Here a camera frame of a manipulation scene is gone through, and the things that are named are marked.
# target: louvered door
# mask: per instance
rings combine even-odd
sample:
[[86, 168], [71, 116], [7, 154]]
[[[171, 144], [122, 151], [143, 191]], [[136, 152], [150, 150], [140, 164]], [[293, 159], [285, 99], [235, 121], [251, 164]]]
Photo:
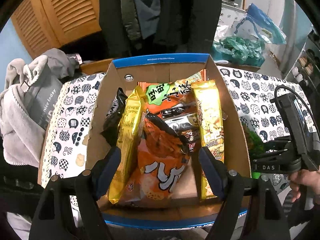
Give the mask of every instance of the louvered door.
[[61, 45], [100, 31], [99, 0], [41, 0]]
[[41, 0], [24, 0], [11, 16], [11, 20], [32, 58], [48, 49], [61, 46], [49, 24]]

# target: wall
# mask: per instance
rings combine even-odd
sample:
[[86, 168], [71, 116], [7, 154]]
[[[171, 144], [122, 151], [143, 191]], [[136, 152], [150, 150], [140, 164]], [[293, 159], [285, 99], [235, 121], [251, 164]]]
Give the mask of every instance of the wall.
[[32, 61], [9, 19], [0, 33], [0, 91], [4, 88], [7, 65], [15, 58], [22, 58], [26, 64]]

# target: yellow wrapper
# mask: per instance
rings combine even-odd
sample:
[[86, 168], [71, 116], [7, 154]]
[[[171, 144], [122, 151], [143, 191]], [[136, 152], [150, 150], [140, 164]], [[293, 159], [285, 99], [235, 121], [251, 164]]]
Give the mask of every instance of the yellow wrapper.
[[109, 201], [113, 204], [119, 201], [131, 171], [136, 167], [137, 141], [141, 136], [139, 131], [142, 131], [139, 124], [145, 100], [146, 95], [140, 86], [137, 86], [126, 100], [116, 144], [121, 149], [121, 163], [109, 188]]
[[[212, 155], [224, 162], [224, 139], [220, 98], [214, 80], [191, 84], [196, 97], [201, 146], [207, 146]], [[202, 171], [201, 199], [214, 198]]]

